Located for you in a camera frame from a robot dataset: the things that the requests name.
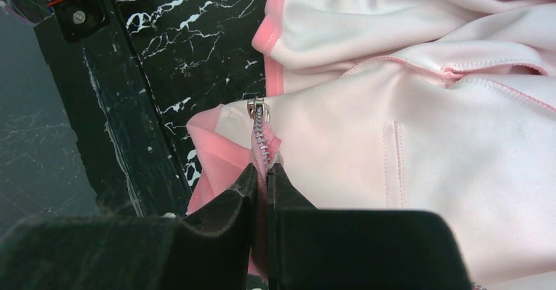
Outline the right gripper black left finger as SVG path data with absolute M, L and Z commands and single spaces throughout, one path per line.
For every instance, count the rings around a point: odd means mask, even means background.
M 1 239 L 2 289 L 244 289 L 257 172 L 179 217 L 30 217 Z

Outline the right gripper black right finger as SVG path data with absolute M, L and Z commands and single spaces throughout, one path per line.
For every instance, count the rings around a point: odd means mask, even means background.
M 267 182 L 271 289 L 471 289 L 439 215 L 318 209 L 278 164 Z

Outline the pink zip-up jacket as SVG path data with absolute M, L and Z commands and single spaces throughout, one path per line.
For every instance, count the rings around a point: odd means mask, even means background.
M 312 204 L 432 211 L 475 283 L 555 288 L 555 0 L 267 0 L 252 44 Z

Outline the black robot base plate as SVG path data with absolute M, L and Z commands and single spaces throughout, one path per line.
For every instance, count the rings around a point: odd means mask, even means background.
M 191 191 L 115 0 L 48 0 L 41 51 L 105 215 L 184 215 Z

